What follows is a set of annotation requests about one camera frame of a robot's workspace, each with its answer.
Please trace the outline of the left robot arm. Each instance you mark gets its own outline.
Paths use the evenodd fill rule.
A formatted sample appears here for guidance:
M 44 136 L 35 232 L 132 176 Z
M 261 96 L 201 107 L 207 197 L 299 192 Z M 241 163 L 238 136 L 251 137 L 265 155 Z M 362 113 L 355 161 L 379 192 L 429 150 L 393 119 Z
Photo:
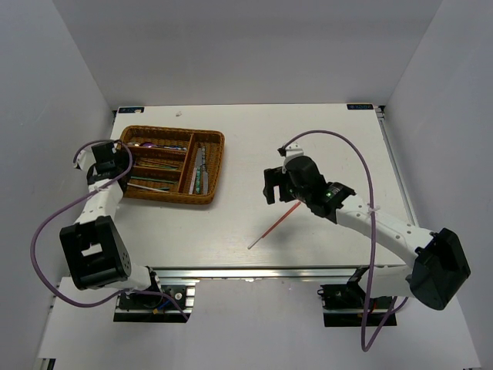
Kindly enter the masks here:
M 75 223 L 59 233 L 75 286 L 136 291 L 145 307 L 157 306 L 163 289 L 156 272 L 131 262 L 114 222 L 129 181 L 131 157 L 124 147 L 105 142 L 81 150 L 75 164 L 86 172 L 89 199 Z

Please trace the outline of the knife with green handle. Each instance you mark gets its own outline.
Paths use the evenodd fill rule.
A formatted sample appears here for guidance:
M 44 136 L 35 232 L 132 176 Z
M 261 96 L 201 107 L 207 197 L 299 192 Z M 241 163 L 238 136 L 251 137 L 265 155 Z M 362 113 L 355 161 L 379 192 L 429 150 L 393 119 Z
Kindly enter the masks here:
M 200 172 L 200 192 L 198 194 L 202 194 L 202 173 L 205 170 L 206 171 L 206 147 L 201 146 L 203 149 L 203 161 L 202 161 L 202 167 L 201 167 L 201 172 Z

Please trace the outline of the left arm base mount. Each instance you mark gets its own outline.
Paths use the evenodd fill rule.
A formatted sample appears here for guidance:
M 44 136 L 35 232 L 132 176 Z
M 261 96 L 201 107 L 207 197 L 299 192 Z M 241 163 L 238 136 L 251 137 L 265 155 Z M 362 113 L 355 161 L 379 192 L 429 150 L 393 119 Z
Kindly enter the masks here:
M 114 322 L 123 323 L 186 323 L 194 305 L 196 282 L 171 279 L 162 283 L 162 290 L 183 310 L 163 296 L 121 294 L 116 301 Z

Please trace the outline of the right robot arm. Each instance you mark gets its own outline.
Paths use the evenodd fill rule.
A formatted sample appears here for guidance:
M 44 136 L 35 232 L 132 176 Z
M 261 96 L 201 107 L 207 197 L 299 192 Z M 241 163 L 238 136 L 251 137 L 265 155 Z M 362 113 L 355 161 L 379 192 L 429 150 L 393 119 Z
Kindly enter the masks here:
M 353 189 L 325 180 L 308 156 L 266 169 L 263 175 L 267 203 L 275 202 L 274 191 L 279 190 L 280 201 L 299 200 L 318 217 L 375 237 L 377 244 L 404 262 L 400 267 L 377 267 L 355 274 L 347 296 L 359 308 L 368 306 L 375 298 L 401 295 L 442 311 L 471 274 L 454 231 L 442 228 L 434 232 L 372 210 Z

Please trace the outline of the orange white chopstick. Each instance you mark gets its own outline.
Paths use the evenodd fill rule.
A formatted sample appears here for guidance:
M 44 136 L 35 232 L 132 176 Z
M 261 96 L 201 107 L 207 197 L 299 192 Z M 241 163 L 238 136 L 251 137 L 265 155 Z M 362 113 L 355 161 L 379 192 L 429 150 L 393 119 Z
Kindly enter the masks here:
M 269 226 L 259 237 L 257 237 L 252 243 L 250 243 L 247 247 L 247 250 L 251 250 L 262 239 L 267 237 L 276 227 L 278 227 L 283 221 L 285 221 L 300 205 L 301 205 L 301 202 L 297 201 L 288 211 L 286 211 L 271 226 Z

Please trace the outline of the knife with pink handle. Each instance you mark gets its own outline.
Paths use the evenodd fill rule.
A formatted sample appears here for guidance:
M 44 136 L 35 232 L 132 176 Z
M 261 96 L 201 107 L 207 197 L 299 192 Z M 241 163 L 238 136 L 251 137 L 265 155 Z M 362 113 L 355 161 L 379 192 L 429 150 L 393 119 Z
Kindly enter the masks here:
M 200 192 L 200 172 L 203 161 L 203 149 L 201 146 L 196 151 L 196 159 L 193 167 L 193 175 L 189 186 L 189 194 Z

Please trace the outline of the purple bowl spoon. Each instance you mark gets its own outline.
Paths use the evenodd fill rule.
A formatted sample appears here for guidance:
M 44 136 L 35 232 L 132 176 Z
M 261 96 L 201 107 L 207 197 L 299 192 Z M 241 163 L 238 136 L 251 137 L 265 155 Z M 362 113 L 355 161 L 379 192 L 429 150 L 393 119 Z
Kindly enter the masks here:
M 175 150 L 178 152 L 186 152 L 188 149 L 184 146 L 167 146 L 167 145 L 159 145 L 155 144 L 152 142 L 144 142 L 144 143 L 137 143 L 137 142 L 131 142 L 127 143 L 128 146 L 134 146 L 134 147 L 142 147 L 142 148 L 153 148 L 153 149 L 163 149 L 163 150 Z

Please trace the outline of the teal chopstick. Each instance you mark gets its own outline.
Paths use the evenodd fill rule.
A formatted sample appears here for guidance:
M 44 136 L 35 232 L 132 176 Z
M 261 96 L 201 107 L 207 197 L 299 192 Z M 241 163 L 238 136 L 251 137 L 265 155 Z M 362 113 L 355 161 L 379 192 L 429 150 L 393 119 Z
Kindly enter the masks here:
M 141 181 L 152 181 L 152 182 L 157 182 L 157 183 L 176 183 L 176 181 L 173 180 L 164 180 L 164 179 L 156 179 L 156 178 L 149 178 L 149 177 L 130 177 L 131 180 L 141 180 Z

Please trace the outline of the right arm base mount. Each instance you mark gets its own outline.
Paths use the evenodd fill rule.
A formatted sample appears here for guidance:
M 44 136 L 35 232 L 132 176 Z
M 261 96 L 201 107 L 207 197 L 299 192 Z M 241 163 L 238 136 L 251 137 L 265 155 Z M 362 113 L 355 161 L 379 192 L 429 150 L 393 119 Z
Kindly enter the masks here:
M 324 310 L 326 328 L 360 327 L 364 313 L 365 292 L 358 285 L 368 267 L 359 267 L 348 282 L 343 284 L 323 284 L 317 290 Z M 368 308 L 368 327 L 377 327 L 391 306 L 392 298 L 383 296 L 371 298 Z

